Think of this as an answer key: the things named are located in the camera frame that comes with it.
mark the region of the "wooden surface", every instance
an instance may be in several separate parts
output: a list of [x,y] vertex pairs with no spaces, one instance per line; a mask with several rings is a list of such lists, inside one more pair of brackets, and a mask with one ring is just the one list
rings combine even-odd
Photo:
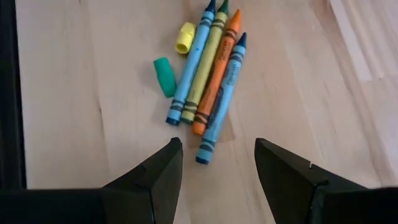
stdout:
[[208,166],[189,127],[164,122],[170,100],[152,65],[166,56],[179,75],[177,31],[207,1],[16,2],[30,188],[102,186],[174,136],[176,223],[274,223],[256,137],[366,187],[398,184],[395,0],[230,1],[248,51]]

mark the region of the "light blue crayon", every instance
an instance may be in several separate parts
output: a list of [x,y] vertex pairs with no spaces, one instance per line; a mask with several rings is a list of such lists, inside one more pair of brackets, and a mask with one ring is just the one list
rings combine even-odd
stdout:
[[220,89],[218,90],[217,99],[210,115],[207,129],[199,146],[196,161],[201,164],[208,164],[213,156],[215,144],[223,127],[223,121],[226,112],[228,111],[228,105],[232,98],[234,86],[238,78],[245,53],[246,33],[243,33],[229,58],[224,79],[221,83]]
[[177,126],[180,123],[182,110],[185,100],[188,97],[189,89],[200,61],[201,53],[205,47],[207,37],[210,33],[210,27],[213,23],[216,10],[216,0],[211,0],[207,8],[203,11],[201,21],[199,23],[195,40],[191,46],[184,69],[182,70],[180,82],[174,94],[172,104],[167,114],[166,122]]

